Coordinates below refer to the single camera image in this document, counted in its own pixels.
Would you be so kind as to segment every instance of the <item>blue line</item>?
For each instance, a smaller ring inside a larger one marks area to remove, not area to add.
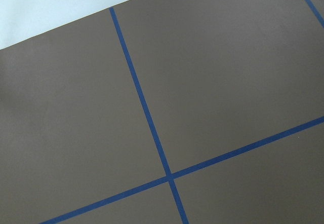
[[[324,28],[324,19],[320,15],[319,11],[316,9],[313,2],[311,0],[305,0],[305,1],[308,4],[308,6],[310,7],[310,9],[312,10],[312,12],[314,13],[314,15],[316,16],[316,18],[318,19],[318,21],[320,22],[320,24],[322,25],[322,27]]]
[[[134,68],[131,56],[130,56],[130,54],[128,52],[128,48],[127,48],[127,45],[126,45],[126,42],[125,42],[125,39],[124,39],[124,36],[123,36],[123,33],[122,33],[122,29],[120,28],[120,25],[119,25],[115,10],[114,10],[113,7],[109,8],[109,10],[110,10],[110,14],[111,14],[111,17],[112,17],[112,21],[113,21],[113,23],[115,25],[115,29],[116,29],[116,32],[117,32],[117,35],[118,35],[118,38],[119,38],[119,41],[120,41],[120,45],[121,45],[121,47],[123,49],[123,52],[124,52],[124,55],[125,55],[125,58],[126,58],[126,61],[127,61],[127,65],[128,65],[128,67],[130,69],[130,72],[131,72],[131,75],[132,75],[132,78],[133,78],[133,81],[134,81],[134,85],[135,85],[138,97],[140,98],[141,105],[142,105],[142,108],[144,110],[144,114],[145,114],[147,123],[149,125],[151,134],[153,136],[157,152],[158,152],[158,154],[160,156],[160,159],[161,159],[164,171],[166,173],[166,176],[169,179],[169,185],[170,185],[174,200],[176,202],[180,217],[182,219],[183,224],[188,224],[189,221],[188,221],[188,218],[187,218],[187,216],[185,214],[185,211],[184,211],[184,208],[183,208],[183,205],[182,205],[178,190],[176,188],[174,180],[170,178],[170,176],[172,175],[171,170],[170,170],[166,155],[165,155],[165,153],[163,151],[160,139],[158,137],[158,134],[157,134],[157,131],[156,131],[156,128],[155,128],[151,113],[150,113],[150,111],[148,109],[148,106],[147,106],[147,103],[146,103],[146,100],[145,100],[145,97],[144,97],[140,82],[139,82],[139,80],[137,78],[135,68]]]
[[[114,195],[114,196],[109,197],[107,199],[98,201],[98,202],[93,203],[91,205],[87,205],[87,206],[82,207],[80,209],[77,209],[77,210],[71,211],[69,213],[66,213],[64,215],[58,216],[56,218],[44,221],[44,222],[42,222],[40,224],[53,224],[53,223],[58,223],[58,222],[70,219],[70,218],[75,217],[77,215],[81,215],[81,214],[86,213],[88,211],[97,209],[97,208],[102,207],[104,205],[108,205],[108,204],[110,204],[112,202],[121,200],[123,198],[129,197],[131,195],[134,195],[134,194],[137,194],[139,192],[145,191],[147,189],[153,188],[153,187],[158,186],[160,184],[163,184],[165,182],[169,182],[171,190],[176,189],[176,186],[175,186],[174,180],[173,180],[175,178],[179,178],[179,177],[182,177],[184,175],[190,174],[192,172],[199,171],[199,170],[201,170],[201,169],[203,169],[205,167],[208,167],[208,166],[214,165],[216,163],[222,162],[224,160],[227,160],[229,158],[238,156],[238,155],[243,154],[245,152],[251,151],[251,150],[253,150],[255,148],[258,148],[258,147],[261,147],[263,145],[272,143],[272,142],[274,142],[276,140],[279,140],[279,139],[285,138],[287,136],[293,135],[293,134],[298,133],[300,131],[303,131],[305,129],[311,128],[311,127],[316,126],[316,125],[319,125],[321,123],[324,123],[324,116],[321,117],[321,118],[312,120],[310,122],[307,122],[305,124],[299,125],[297,127],[294,127],[292,129],[286,130],[284,132],[278,133],[276,135],[270,136],[268,138],[259,140],[259,141],[255,142],[255,143],[248,144],[248,145],[246,145],[244,147],[241,147],[241,148],[236,149],[234,151],[231,151],[229,153],[223,154],[221,156],[212,158],[210,160],[207,160],[207,161],[204,161],[202,163],[199,163],[199,164],[193,165],[191,167],[188,167],[186,169],[180,170],[178,172],[173,173],[171,177],[166,177],[166,176],[161,177],[161,178],[156,179],[154,181],[151,181],[151,182],[145,183],[145,184],[143,184],[141,186],[135,187],[135,188],[133,188],[131,190],[127,190],[125,192],[122,192],[120,194]]]
[[[219,162],[222,162],[222,161],[225,161],[227,159],[230,159],[232,157],[236,157],[240,154],[243,154],[245,152],[248,152],[248,151],[251,151],[253,149],[256,149],[258,147],[261,147],[263,145],[266,145],[266,144],[269,144],[269,143],[272,143],[276,140],[279,140],[279,139],[282,139],[282,138],[285,138],[287,136],[290,136],[292,134],[295,134],[295,133],[298,133],[300,131],[303,131],[305,129],[308,129],[308,128],[311,128],[315,125],[318,125],[318,124],[321,124],[321,123],[324,123],[324,116],[321,117],[321,118],[318,118],[318,119],[315,119],[315,120],[312,120],[310,122],[307,122],[305,124],[302,124],[302,125],[299,125],[297,127],[294,127],[294,128],[291,128],[289,130],[286,130],[286,131],[283,131],[281,133],[278,133],[278,134],[275,134],[275,135],[272,135],[268,138],[265,138],[265,139],[261,139],[257,142],[254,142],[252,144],[248,144],[246,146],[243,146],[241,148],[238,148],[236,150],[233,150],[231,152],[228,152],[228,153],[225,153],[223,155],[220,155],[218,157],[215,157],[215,158],[212,158],[212,159],[209,159],[207,161],[204,161],[204,162],[201,162],[201,163],[198,163],[196,165],[193,165],[191,167],[188,167],[186,169],[183,169],[183,170],[180,170],[178,172],[175,172],[172,174],[172,177],[175,179],[175,178],[178,178],[178,177],[181,177],[181,176],[184,176],[184,175],[187,175],[189,173],[192,173],[192,172],[196,172],[198,170],[201,170],[205,167],[209,167],[211,165],[214,165],[216,163],[219,163]]]
[[[75,217],[77,215],[84,214],[84,213],[86,213],[88,211],[91,211],[91,210],[97,209],[99,207],[102,207],[104,205],[108,205],[110,203],[116,202],[118,200],[121,200],[123,198],[126,198],[126,197],[129,197],[131,195],[137,194],[139,192],[145,191],[147,189],[150,189],[152,187],[158,186],[158,185],[160,185],[162,183],[165,183],[165,182],[168,182],[168,178],[167,177],[161,177],[161,178],[159,178],[157,180],[154,180],[154,181],[145,183],[143,185],[140,185],[140,186],[135,187],[133,189],[127,190],[127,191],[122,192],[120,194],[111,196],[111,197],[109,197],[107,199],[100,200],[98,202],[95,202],[93,204],[87,205],[87,206],[82,207],[80,209],[71,211],[69,213],[63,214],[61,216],[58,216],[56,218],[53,218],[53,219],[50,219],[50,220],[47,220],[47,221],[44,221],[44,222],[42,222],[40,224],[54,224],[54,223],[58,223],[58,222],[61,222],[61,221],[70,219],[70,218]]]

